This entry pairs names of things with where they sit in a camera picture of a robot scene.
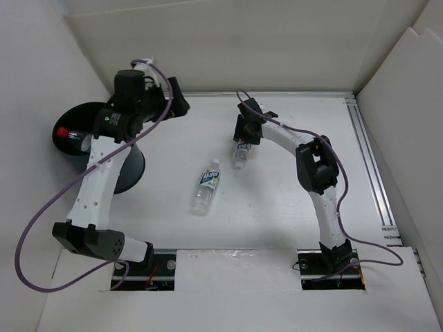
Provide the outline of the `clear bottle red label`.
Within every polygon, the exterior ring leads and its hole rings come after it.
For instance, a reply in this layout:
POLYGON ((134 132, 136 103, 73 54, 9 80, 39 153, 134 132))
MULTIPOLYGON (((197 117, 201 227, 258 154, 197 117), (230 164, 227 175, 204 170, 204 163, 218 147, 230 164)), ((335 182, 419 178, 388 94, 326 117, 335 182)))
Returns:
POLYGON ((92 134, 85 131, 69 130, 65 127, 59 127, 56 136, 61 138, 70 147, 76 151, 89 153, 91 149, 92 134))

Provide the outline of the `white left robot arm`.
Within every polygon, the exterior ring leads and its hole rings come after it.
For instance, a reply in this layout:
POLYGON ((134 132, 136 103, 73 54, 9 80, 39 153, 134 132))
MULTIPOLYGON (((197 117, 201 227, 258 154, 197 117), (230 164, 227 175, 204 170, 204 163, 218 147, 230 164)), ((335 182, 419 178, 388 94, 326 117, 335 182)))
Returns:
POLYGON ((145 171, 145 157, 135 141, 145 133, 144 123, 157 125, 184 116, 190 108, 177 79, 169 77, 166 83, 168 95, 145 69, 118 71, 107 102, 80 104, 57 121, 55 146, 86 163, 73 207, 52 229, 69 252, 106 262, 126 261, 142 275, 154 268, 151 243, 111 230, 109 224, 114 195, 135 186, 145 171))

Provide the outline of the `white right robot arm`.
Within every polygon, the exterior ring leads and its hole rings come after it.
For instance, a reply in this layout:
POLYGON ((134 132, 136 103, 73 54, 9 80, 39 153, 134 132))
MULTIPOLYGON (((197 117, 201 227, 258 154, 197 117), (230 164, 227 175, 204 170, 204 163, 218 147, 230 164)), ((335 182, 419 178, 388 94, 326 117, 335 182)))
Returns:
POLYGON ((253 98, 237 105, 239 115, 234 140, 259 145, 270 140, 296 159, 296 174, 301 187, 309 194, 320 231, 320 264, 323 273, 337 273, 351 261, 352 246, 338 219, 336 186, 339 168, 326 136, 306 138, 276 120, 274 112, 264 113, 253 98))

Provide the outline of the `clear bottle orange blue label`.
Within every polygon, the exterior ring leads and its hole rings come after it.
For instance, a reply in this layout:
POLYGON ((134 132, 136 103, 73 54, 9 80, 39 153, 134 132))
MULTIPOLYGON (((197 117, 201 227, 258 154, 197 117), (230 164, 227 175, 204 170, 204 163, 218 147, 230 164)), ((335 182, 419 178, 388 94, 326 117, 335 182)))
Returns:
POLYGON ((233 150, 233 167, 235 170, 241 170, 247 164, 250 158, 252 144, 238 140, 233 150))

